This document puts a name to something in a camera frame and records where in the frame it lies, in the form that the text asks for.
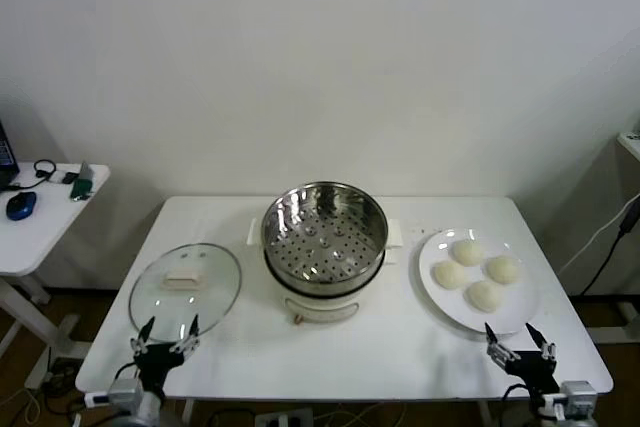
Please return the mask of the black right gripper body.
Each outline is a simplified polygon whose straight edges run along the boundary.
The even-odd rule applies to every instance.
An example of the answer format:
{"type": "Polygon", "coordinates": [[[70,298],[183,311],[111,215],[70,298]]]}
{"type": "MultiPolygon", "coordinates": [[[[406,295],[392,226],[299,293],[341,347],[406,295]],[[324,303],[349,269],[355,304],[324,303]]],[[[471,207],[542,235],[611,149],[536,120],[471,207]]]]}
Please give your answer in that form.
{"type": "Polygon", "coordinates": [[[540,352],[516,352],[515,358],[506,361],[504,369],[520,378],[531,395],[544,395],[559,392],[554,378],[556,365],[554,358],[544,358],[540,352]]]}

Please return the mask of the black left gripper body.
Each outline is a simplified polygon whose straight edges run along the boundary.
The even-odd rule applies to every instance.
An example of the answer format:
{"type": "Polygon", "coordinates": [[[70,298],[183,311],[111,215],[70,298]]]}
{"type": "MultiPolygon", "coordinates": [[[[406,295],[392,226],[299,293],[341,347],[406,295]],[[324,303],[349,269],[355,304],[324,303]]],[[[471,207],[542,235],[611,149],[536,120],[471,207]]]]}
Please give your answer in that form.
{"type": "Polygon", "coordinates": [[[163,392],[169,372],[182,366],[189,356],[190,347],[182,344],[133,344],[133,362],[146,392],[163,392]]]}

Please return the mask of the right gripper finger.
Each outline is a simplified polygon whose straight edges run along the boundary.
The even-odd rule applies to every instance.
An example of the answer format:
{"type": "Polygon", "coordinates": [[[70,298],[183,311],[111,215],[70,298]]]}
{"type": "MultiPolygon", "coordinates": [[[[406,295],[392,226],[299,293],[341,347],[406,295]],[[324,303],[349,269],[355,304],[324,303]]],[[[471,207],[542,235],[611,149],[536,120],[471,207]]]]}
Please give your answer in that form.
{"type": "Polygon", "coordinates": [[[519,361],[520,356],[499,342],[493,329],[488,323],[484,324],[487,339],[487,354],[498,366],[507,366],[519,361]]]}
{"type": "Polygon", "coordinates": [[[526,323],[526,329],[536,347],[539,349],[541,357],[544,360],[554,362],[556,360],[556,345],[548,342],[544,335],[531,324],[526,323]]]}

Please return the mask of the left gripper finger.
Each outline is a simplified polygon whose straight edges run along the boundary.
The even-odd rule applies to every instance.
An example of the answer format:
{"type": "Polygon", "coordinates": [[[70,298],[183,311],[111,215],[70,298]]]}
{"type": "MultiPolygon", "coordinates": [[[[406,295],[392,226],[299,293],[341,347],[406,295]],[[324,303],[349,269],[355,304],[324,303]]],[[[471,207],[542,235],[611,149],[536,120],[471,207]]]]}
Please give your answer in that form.
{"type": "Polygon", "coordinates": [[[145,353],[146,344],[149,340],[151,330],[154,325],[154,317],[151,317],[138,332],[136,338],[130,340],[130,346],[134,353],[145,353]]]}
{"type": "Polygon", "coordinates": [[[170,348],[171,352],[193,352],[199,345],[199,315],[196,314],[191,322],[188,333],[170,348]]]}

